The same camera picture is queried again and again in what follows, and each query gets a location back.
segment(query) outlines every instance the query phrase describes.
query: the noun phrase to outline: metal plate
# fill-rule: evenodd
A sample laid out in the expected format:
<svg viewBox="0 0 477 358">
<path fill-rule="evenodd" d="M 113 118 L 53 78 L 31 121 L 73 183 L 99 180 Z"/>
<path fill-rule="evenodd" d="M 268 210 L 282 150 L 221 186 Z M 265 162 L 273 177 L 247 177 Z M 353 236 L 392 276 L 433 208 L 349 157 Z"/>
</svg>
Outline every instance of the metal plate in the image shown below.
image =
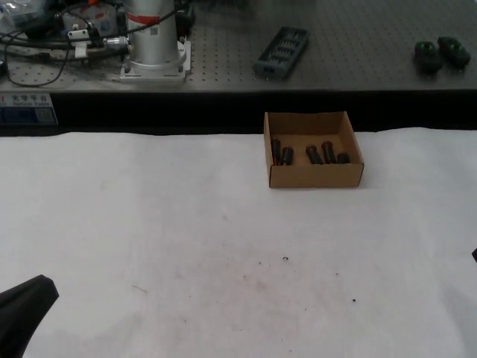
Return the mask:
<svg viewBox="0 0 477 358">
<path fill-rule="evenodd" d="M 68 66 L 49 92 L 255 92 L 274 90 L 477 89 L 476 59 L 461 72 L 445 66 L 434 78 L 417 73 L 420 40 L 456 37 L 477 57 L 473 0 L 233 0 L 195 2 L 192 73 L 178 87 L 119 82 L 119 60 Z M 283 26 L 311 32 L 309 45 L 285 81 L 256 78 L 251 66 Z M 53 78 L 59 66 L 9 61 L 24 83 Z M 0 90 L 18 90 L 8 82 Z"/>
</svg>

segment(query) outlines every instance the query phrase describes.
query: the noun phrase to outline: wire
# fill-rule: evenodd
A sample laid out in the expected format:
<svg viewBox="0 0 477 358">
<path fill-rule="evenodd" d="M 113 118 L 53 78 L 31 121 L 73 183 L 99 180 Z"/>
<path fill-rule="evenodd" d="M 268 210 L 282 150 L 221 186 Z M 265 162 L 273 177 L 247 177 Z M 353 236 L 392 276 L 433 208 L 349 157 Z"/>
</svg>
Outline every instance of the wire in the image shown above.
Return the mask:
<svg viewBox="0 0 477 358">
<path fill-rule="evenodd" d="M 63 62 L 61 64 L 61 67 L 60 67 L 60 71 L 58 72 L 57 76 L 55 78 L 53 78 L 52 80 L 50 81 L 47 81 L 47 82 L 44 82 L 42 84 L 21 84 L 19 82 L 16 82 L 12 79 L 12 77 L 10 76 L 10 70 L 8 69 L 8 46 L 10 45 L 10 42 L 14 41 L 15 38 L 17 38 L 18 36 L 20 36 L 21 34 L 23 34 L 24 32 L 26 31 L 26 29 L 24 30 L 19 30 L 19 31 L 12 31 L 9 33 L 10 35 L 10 40 L 8 41 L 9 43 L 7 43 L 5 45 L 5 53 L 4 53 L 4 62 L 5 62 L 5 74 L 7 75 L 7 78 L 8 80 L 12 83 L 12 84 L 15 84 L 17 86 L 21 86 L 21 87 L 42 87 L 42 86 L 46 86 L 48 84 L 52 84 L 54 82 L 56 82 L 56 80 L 58 78 L 60 78 L 61 74 L 63 73 L 63 70 L 65 69 L 65 66 L 66 66 L 66 63 L 68 62 L 68 55 L 69 55 L 69 46 L 68 48 L 66 49 L 66 54 L 65 54 L 65 58 L 63 59 Z"/>
<path fill-rule="evenodd" d="M 88 31 L 91 31 L 91 25 L 89 24 L 88 20 L 86 20 L 84 17 L 82 17 L 80 14 L 78 13 L 72 13 L 70 10 L 66 11 L 67 14 L 73 16 L 73 17 L 76 17 L 78 18 L 79 20 L 81 20 L 82 22 L 84 22 L 86 24 L 86 29 Z"/>
<path fill-rule="evenodd" d="M 183 2 L 182 6 L 178 7 L 177 9 L 172 10 L 171 12 L 167 13 L 163 17 L 158 18 L 158 20 L 156 20 L 154 22 L 151 22 L 150 24 L 139 26 L 138 28 L 134 28 L 134 29 L 127 30 L 127 31 L 118 32 L 117 34 L 111 34 L 111 35 L 106 35 L 106 36 L 93 36 L 93 37 L 90 37 L 89 40 L 90 41 L 97 41 L 97 40 L 102 40 L 102 39 L 112 39 L 114 37 L 127 36 L 129 34 L 133 34 L 135 32 L 142 31 L 142 30 L 145 30 L 147 28 L 152 28 L 153 26 L 156 26 L 156 25 L 160 24 L 161 22 L 167 20 L 169 17 L 175 15 L 179 10 L 182 10 L 185 6 L 187 6 L 191 2 L 192 2 L 192 0 L 186 0 L 185 2 Z M 76 8 L 85 7 L 85 6 L 87 6 L 87 5 L 76 4 L 76 5 L 72 5 L 71 7 L 68 7 L 68 10 L 74 10 Z M 3 33 L 0 33 L 0 36 L 2 36 L 2 38 L 3 37 L 10 37 L 9 34 L 3 34 Z M 28 40 L 28 39 L 16 38 L 16 40 L 24 41 L 24 42 L 30 42 L 30 40 Z M 51 43 L 68 43 L 68 44 L 71 44 L 71 43 L 77 43 L 77 42 L 81 42 L 81 41 L 84 41 L 84 39 L 53 40 L 53 41 L 51 41 Z"/>
<path fill-rule="evenodd" d="M 182 10 L 186 5 L 190 4 L 191 1 L 192 0 L 185 0 L 183 2 L 182 6 L 178 7 L 177 9 L 174 9 L 173 11 L 167 13 L 163 17 L 158 18 L 157 21 L 151 22 L 150 24 L 139 26 L 138 28 L 134 28 L 134 29 L 127 30 L 127 31 L 118 32 L 117 34 L 90 37 L 89 40 L 90 41 L 97 41 L 97 40 L 109 39 L 109 38 L 114 38 L 114 37 L 119 37 L 119 36 L 127 36 L 129 34 L 133 34 L 135 32 L 142 31 L 142 30 L 145 30 L 147 28 L 151 28 L 151 27 L 153 27 L 155 25 L 158 25 L 161 22 L 167 20 L 169 17 L 175 15 L 179 10 Z M 85 7 L 85 6 L 90 6 L 90 5 L 85 5 L 85 4 L 72 5 L 70 7 L 67 7 L 65 10 L 63 10 L 62 13 L 69 13 L 69 11 L 71 11 L 71 10 L 74 10 L 76 8 L 79 8 L 79 7 Z M 82 16 L 78 16 L 78 18 L 82 19 L 88 25 L 88 27 L 90 29 L 89 23 L 86 21 L 86 19 L 82 18 Z M 65 69 L 65 66 L 68 62 L 89 60 L 89 57 L 78 58 L 78 59 L 77 58 L 74 58 L 74 59 L 69 59 L 68 58 L 70 49 L 72 47 L 72 43 L 82 42 L 82 41 L 84 41 L 84 39 L 69 39 L 68 37 L 66 37 L 66 40 L 62 40 L 62 41 L 56 40 L 53 43 L 48 44 L 48 43 L 42 42 L 41 40 L 38 41 L 38 42 L 32 42 L 31 40 L 26 40 L 26 39 L 19 38 L 19 36 L 21 34 L 23 34 L 27 29 L 28 29 L 28 27 L 24 28 L 23 30 L 11 31 L 10 33 L 7 33 L 7 34 L 0 33 L 0 44 L 5 45 L 5 48 L 4 48 L 4 63 L 5 63 L 5 68 L 6 68 L 5 72 L 6 72 L 6 75 L 7 75 L 7 78 L 9 80 L 9 82 L 11 82 L 12 84 L 15 84 L 15 85 L 21 86 L 21 87 L 42 87 L 42 86 L 46 86 L 46 85 L 54 83 L 56 80 L 58 80 L 58 78 L 60 78 L 60 76 L 62 75 L 63 70 Z M 5 37 L 10 38 L 6 43 L 3 41 L 3 39 Z M 25 45 L 24 44 L 20 45 L 20 42 L 16 42 L 16 40 L 25 42 Z M 61 64 L 61 67 L 60 67 L 60 71 L 58 72 L 58 74 L 55 78 L 53 78 L 52 80 L 47 81 L 45 83 L 42 83 L 42 84 L 21 84 L 19 82 L 14 81 L 11 78 L 10 71 L 8 69 L 8 55 L 9 55 L 8 47 L 9 46 L 13 45 L 13 46 L 31 47 L 31 48 L 64 49 L 64 48 L 56 48 L 56 46 L 59 43 L 62 43 L 62 44 L 65 43 L 66 44 L 66 54 L 65 54 L 65 57 L 63 59 L 60 60 L 60 59 L 57 59 L 57 58 L 51 58 L 51 57 L 46 57 L 46 56 L 44 56 L 44 58 L 43 58 L 43 60 L 48 59 L 48 61 L 51 61 L 51 62 L 60 62 L 61 61 L 62 64 Z M 94 59 L 99 60 L 100 58 L 104 59 L 104 58 L 108 58 L 108 57 L 117 56 L 117 55 L 120 55 L 120 54 L 124 54 L 124 53 L 119 53 L 119 51 L 118 51 L 117 53 L 102 54 L 102 56 L 92 57 L 91 60 L 94 60 Z M 35 55 L 22 55 L 21 57 L 26 57 L 28 59 L 40 58 L 39 55 L 37 55 L 36 57 L 35 57 Z"/>
</svg>

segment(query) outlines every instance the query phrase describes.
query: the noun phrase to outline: stain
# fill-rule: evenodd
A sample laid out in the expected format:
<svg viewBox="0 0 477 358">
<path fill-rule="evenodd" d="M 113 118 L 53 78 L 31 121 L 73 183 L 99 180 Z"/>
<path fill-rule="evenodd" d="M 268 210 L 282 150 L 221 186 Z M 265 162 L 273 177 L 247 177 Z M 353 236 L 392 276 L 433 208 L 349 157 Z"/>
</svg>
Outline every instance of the stain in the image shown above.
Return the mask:
<svg viewBox="0 0 477 358">
<path fill-rule="evenodd" d="M 267 291 L 267 284 L 261 280 L 256 281 L 256 290 L 257 292 Z"/>
</svg>

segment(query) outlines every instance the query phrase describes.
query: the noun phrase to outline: black plastic part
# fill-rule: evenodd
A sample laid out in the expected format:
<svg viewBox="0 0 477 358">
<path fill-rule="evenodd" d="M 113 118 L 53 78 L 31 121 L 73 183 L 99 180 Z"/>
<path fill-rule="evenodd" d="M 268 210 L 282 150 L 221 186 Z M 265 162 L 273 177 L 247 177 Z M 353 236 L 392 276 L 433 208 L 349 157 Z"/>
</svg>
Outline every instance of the black plastic part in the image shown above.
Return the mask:
<svg viewBox="0 0 477 358">
<path fill-rule="evenodd" d="M 271 155 L 274 159 L 274 166 L 278 166 L 280 163 L 280 152 L 282 144 L 277 138 L 271 140 Z"/>
<path fill-rule="evenodd" d="M 414 61 L 417 68 L 424 73 L 434 74 L 442 69 L 443 61 L 434 43 L 420 41 L 414 47 Z"/>
<path fill-rule="evenodd" d="M 30 22 L 25 29 L 25 35 L 29 39 L 42 39 L 48 32 L 55 29 L 55 12 L 46 11 L 41 17 Z"/>
<path fill-rule="evenodd" d="M 302 54 L 309 37 L 310 33 L 301 28 L 280 28 L 253 65 L 253 71 L 265 78 L 286 78 Z"/>
<path fill-rule="evenodd" d="M 437 43 L 439 44 L 439 52 L 453 66 L 462 68 L 470 62 L 469 52 L 454 37 L 439 37 Z"/>
<path fill-rule="evenodd" d="M 326 164 L 336 164 L 335 152 L 333 151 L 333 143 L 324 142 L 321 145 L 321 149 L 323 149 L 323 155 L 325 157 L 325 163 Z"/>
<path fill-rule="evenodd" d="M 59 297 L 40 275 L 0 293 L 0 357 L 21 358 L 43 317 Z"/>
<path fill-rule="evenodd" d="M 280 164 L 282 166 L 290 166 L 291 162 L 293 162 L 293 148 L 284 147 Z"/>
<path fill-rule="evenodd" d="M 323 161 L 321 160 L 321 157 L 318 153 L 318 149 L 316 148 L 316 145 L 310 144 L 306 146 L 306 154 L 308 155 L 308 158 L 310 159 L 310 162 L 312 164 L 317 164 L 317 165 L 323 165 Z"/>
<path fill-rule="evenodd" d="M 350 156 L 348 155 L 347 152 L 344 151 L 343 153 L 338 154 L 338 156 L 336 157 L 336 162 L 338 164 L 351 163 Z"/>
</svg>

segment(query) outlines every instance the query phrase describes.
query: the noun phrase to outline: black object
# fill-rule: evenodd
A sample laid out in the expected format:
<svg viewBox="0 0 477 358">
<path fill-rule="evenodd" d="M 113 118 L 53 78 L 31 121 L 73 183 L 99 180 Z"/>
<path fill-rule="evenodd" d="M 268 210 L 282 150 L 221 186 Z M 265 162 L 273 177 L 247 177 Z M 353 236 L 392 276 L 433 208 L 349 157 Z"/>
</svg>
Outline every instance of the black object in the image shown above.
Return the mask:
<svg viewBox="0 0 477 358">
<path fill-rule="evenodd" d="M 434 74 L 442 68 L 443 61 L 433 43 L 420 41 L 414 47 L 414 61 L 421 72 Z"/>
<path fill-rule="evenodd" d="M 302 54 L 310 33 L 300 28 L 282 27 L 253 65 L 257 75 L 266 78 L 285 78 Z"/>
<path fill-rule="evenodd" d="M 323 155 L 325 157 L 325 163 L 326 164 L 336 164 L 335 152 L 333 151 L 333 143 L 324 142 L 321 145 L 321 149 L 323 149 Z"/>
<path fill-rule="evenodd" d="M 455 67 L 465 67 L 470 61 L 470 54 L 454 37 L 439 37 L 439 52 Z"/>
<path fill-rule="evenodd" d="M 282 160 L 280 164 L 282 166 L 290 166 L 292 161 L 293 161 L 293 148 L 284 147 L 283 153 L 282 153 Z"/>
<path fill-rule="evenodd" d="M 312 164 L 323 165 L 323 161 L 321 160 L 316 145 L 307 145 L 305 151 L 308 154 L 308 158 L 310 159 L 310 162 L 312 162 Z"/>
<path fill-rule="evenodd" d="M 5 74 L 7 67 L 5 66 L 5 62 L 0 60 L 0 76 Z"/>
<path fill-rule="evenodd" d="M 195 21 L 195 12 L 192 4 L 184 5 L 182 1 L 174 1 L 176 13 L 177 39 L 190 34 Z"/>
<path fill-rule="evenodd" d="M 40 275 L 0 293 L 0 357 L 21 358 L 38 324 L 59 297 Z"/>
<path fill-rule="evenodd" d="M 343 153 L 338 154 L 338 156 L 336 157 L 336 161 L 338 162 L 338 164 L 351 163 L 350 156 L 345 151 Z"/>
<path fill-rule="evenodd" d="M 278 166 L 280 163 L 280 151 L 281 143 L 277 138 L 271 140 L 271 155 L 274 159 L 274 166 Z"/>
</svg>

